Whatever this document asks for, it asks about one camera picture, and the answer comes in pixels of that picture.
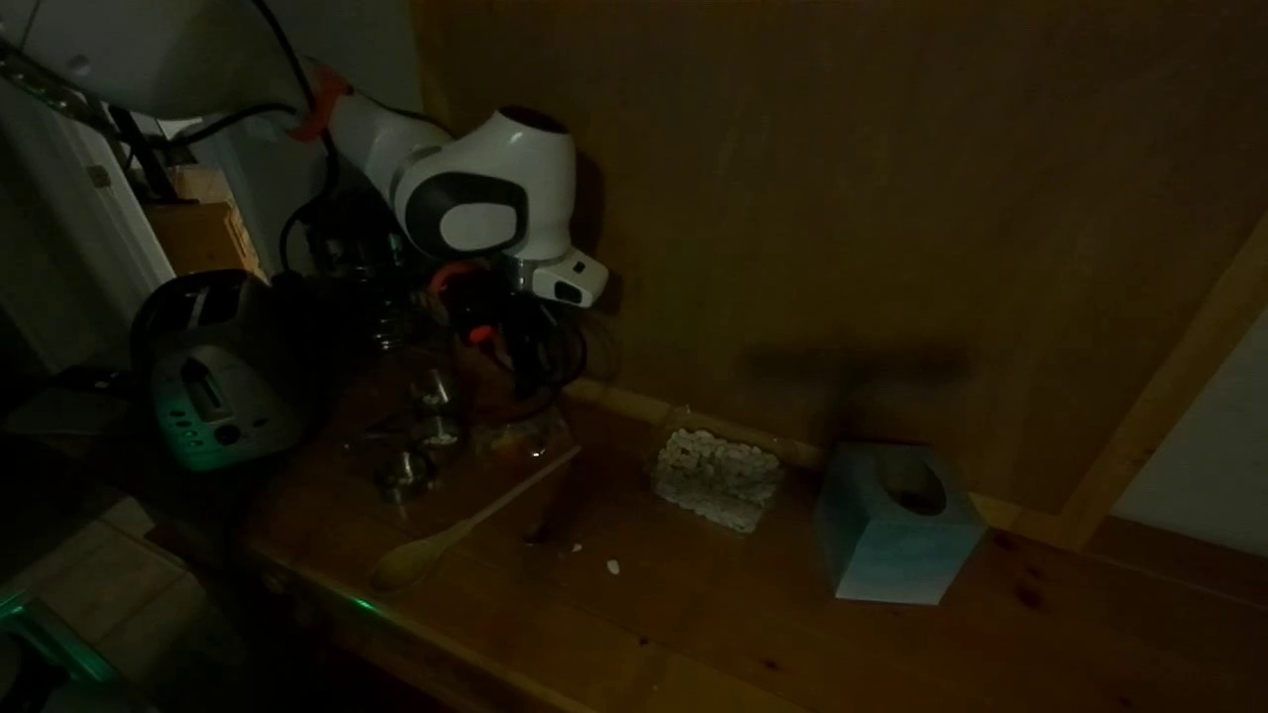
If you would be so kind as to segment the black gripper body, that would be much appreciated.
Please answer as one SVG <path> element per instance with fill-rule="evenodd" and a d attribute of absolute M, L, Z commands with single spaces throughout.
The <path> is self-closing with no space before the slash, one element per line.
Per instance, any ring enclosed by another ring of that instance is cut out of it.
<path fill-rule="evenodd" d="M 556 391 L 585 370 L 584 330 L 487 262 L 448 271 L 448 336 L 502 370 L 519 395 Z"/>

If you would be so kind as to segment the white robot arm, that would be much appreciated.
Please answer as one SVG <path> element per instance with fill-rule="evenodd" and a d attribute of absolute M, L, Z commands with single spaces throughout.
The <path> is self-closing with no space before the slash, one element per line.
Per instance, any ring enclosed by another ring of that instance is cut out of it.
<path fill-rule="evenodd" d="M 569 234 L 580 152 L 564 123 L 495 106 L 481 126 L 448 134 L 354 87 L 334 91 L 317 123 L 417 248 L 507 271 L 507 359 L 524 391 L 580 375 L 585 339 L 573 336 L 569 359 L 552 366 L 543 317 L 595 308 L 611 271 Z"/>

